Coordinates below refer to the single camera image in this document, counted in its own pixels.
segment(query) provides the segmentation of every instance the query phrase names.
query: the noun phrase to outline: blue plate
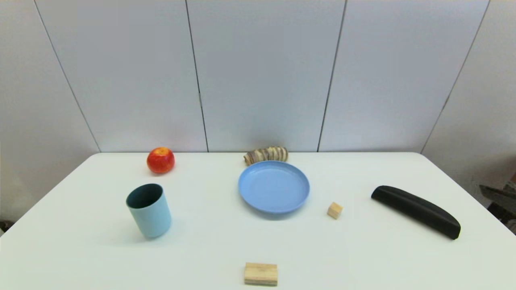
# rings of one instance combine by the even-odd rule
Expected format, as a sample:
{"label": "blue plate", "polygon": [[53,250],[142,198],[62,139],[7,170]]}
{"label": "blue plate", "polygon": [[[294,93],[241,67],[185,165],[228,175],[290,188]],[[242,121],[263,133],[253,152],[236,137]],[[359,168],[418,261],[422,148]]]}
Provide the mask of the blue plate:
{"label": "blue plate", "polygon": [[286,214],[304,204],[310,192],[307,177],[280,161],[262,161],[246,168],[238,180],[242,198],[268,214]]}

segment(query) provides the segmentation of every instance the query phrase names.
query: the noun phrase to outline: rectangular wooden block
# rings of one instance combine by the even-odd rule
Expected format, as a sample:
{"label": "rectangular wooden block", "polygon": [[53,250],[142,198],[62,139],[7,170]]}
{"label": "rectangular wooden block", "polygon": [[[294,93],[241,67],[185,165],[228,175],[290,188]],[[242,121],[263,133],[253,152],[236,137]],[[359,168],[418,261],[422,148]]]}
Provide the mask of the rectangular wooden block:
{"label": "rectangular wooden block", "polygon": [[328,215],[334,219],[338,219],[338,216],[341,214],[342,206],[332,202],[330,207],[328,208]]}
{"label": "rectangular wooden block", "polygon": [[278,285],[278,266],[274,264],[246,263],[244,283],[254,285]]}

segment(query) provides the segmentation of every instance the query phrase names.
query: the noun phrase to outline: apple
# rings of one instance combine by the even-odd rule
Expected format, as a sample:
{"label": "apple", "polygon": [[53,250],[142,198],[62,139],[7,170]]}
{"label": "apple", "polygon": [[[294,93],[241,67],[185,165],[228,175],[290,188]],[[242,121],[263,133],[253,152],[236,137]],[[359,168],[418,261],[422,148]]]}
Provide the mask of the apple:
{"label": "apple", "polygon": [[167,173],[174,167],[174,163],[174,153],[166,147],[152,150],[147,157],[147,166],[154,173]]}

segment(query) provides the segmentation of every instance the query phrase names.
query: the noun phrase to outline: light blue cup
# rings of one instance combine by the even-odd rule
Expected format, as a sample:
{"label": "light blue cup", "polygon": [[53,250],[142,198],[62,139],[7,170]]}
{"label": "light blue cup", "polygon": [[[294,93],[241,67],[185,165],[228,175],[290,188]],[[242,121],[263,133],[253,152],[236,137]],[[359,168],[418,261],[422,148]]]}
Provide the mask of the light blue cup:
{"label": "light blue cup", "polygon": [[125,203],[145,237],[161,236],[170,228],[170,209],[160,185],[151,183],[136,188]]}

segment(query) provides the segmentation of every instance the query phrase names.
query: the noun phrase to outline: cup rim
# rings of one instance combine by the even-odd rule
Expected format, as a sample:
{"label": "cup rim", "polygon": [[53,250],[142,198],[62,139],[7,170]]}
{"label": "cup rim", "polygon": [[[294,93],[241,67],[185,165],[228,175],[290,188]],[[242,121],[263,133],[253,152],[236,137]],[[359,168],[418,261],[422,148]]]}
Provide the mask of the cup rim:
{"label": "cup rim", "polygon": [[[152,202],[151,204],[144,206],[144,207],[133,207],[133,206],[129,205],[130,197],[132,197],[136,193],[138,193],[138,190],[141,190],[142,188],[150,187],[150,186],[152,186],[152,187],[157,186],[159,189],[159,196],[154,202]],[[156,204],[156,202],[158,202],[162,197],[163,197],[163,187],[161,185],[156,184],[156,183],[147,183],[147,184],[140,185],[140,186],[136,187],[135,189],[133,189],[133,191],[131,191],[131,193],[125,198],[125,205],[127,205],[127,207],[129,207],[131,210],[134,210],[134,211],[144,210],[144,209],[149,208],[149,207],[153,206],[154,204]]]}

